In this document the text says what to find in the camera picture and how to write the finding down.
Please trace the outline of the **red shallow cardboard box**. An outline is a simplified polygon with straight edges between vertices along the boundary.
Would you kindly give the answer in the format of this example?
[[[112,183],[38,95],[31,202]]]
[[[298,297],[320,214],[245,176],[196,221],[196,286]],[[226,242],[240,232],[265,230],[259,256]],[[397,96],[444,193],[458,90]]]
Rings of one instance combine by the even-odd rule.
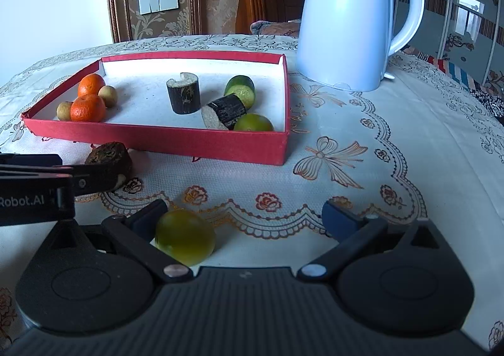
[[[101,122],[59,121],[56,107],[74,100],[80,80],[96,72],[119,94]],[[271,132],[205,127],[202,114],[174,113],[166,83],[182,72],[198,77],[201,101],[223,94],[235,75],[249,76],[257,98],[253,111],[267,117]],[[68,77],[21,115],[37,136],[103,144],[119,141],[135,150],[281,166],[289,136],[289,83],[283,54],[235,51],[170,51],[102,57]]]

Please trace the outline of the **sliding door wardrobe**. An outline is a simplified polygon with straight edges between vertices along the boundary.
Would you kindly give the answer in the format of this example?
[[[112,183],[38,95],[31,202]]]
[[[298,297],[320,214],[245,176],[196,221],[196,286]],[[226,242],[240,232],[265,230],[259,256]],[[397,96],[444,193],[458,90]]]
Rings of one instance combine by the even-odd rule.
[[[408,45],[503,95],[503,0],[425,0],[423,20]]]

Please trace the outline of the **orange tangerine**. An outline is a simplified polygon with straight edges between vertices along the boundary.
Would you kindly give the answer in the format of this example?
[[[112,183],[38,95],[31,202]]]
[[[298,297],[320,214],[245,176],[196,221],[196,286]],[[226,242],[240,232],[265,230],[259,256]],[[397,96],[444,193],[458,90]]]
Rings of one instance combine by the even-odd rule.
[[[106,105],[96,94],[76,98],[70,108],[72,121],[100,122],[105,118]]]
[[[105,86],[105,80],[96,73],[84,76],[78,83],[78,97],[88,94],[98,95],[102,87]]]

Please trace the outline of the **white wall switch panel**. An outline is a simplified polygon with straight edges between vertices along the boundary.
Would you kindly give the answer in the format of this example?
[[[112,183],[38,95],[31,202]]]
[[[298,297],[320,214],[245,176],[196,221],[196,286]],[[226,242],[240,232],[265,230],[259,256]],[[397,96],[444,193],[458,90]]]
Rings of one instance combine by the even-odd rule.
[[[179,7],[179,0],[138,0],[140,15],[175,10]]]

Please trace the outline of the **brown water chestnut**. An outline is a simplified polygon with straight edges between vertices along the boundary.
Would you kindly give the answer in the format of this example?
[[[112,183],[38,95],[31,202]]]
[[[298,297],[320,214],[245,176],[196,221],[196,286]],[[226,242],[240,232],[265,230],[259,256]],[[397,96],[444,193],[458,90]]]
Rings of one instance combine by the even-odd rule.
[[[109,142],[95,147],[84,163],[103,166],[107,173],[115,175],[116,184],[110,188],[110,191],[123,186],[132,174],[132,158],[126,146],[120,142]]]

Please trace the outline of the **beige pillow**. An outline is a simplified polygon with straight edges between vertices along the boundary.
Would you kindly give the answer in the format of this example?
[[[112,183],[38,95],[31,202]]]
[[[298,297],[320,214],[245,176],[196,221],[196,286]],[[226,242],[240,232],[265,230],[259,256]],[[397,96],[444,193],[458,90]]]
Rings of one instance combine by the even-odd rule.
[[[250,32],[252,35],[291,36],[297,38],[299,36],[300,27],[300,19],[287,22],[258,20],[250,25]]]

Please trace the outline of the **white electric kettle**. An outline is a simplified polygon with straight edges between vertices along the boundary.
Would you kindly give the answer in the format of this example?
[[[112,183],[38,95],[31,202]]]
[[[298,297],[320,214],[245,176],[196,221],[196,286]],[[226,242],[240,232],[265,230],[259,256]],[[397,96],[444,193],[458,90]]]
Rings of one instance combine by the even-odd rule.
[[[424,8],[425,0],[410,0],[395,33],[394,0],[305,0],[296,68],[328,87],[373,91],[384,79],[389,57],[416,34]]]

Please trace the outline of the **brownish green kiwi fruit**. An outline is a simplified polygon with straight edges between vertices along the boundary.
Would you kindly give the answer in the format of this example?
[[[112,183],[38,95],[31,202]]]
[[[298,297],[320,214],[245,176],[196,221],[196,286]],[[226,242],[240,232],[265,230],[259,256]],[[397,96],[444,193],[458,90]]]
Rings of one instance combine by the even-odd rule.
[[[73,103],[70,101],[63,101],[58,104],[56,108],[56,117],[59,121],[70,121],[71,118],[71,109]]]

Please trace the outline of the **green round fruit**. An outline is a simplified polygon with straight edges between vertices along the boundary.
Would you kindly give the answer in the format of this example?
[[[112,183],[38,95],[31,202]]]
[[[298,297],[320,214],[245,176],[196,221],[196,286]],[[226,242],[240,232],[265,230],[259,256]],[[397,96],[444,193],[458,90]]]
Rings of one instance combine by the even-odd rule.
[[[234,126],[235,131],[269,132],[273,131],[272,123],[264,116],[258,114],[245,114],[241,116]]]
[[[205,261],[215,249],[214,228],[200,216],[176,209],[158,220],[154,237],[156,248],[187,267]]]

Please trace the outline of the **cut green cucumber piece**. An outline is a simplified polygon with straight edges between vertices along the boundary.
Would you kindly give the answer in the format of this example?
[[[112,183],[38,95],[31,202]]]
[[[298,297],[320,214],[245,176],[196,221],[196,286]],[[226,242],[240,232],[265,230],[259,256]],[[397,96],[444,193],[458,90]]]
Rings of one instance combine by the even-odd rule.
[[[244,107],[249,110],[255,103],[255,85],[248,76],[237,75],[232,77],[225,88],[224,95],[236,95]]]

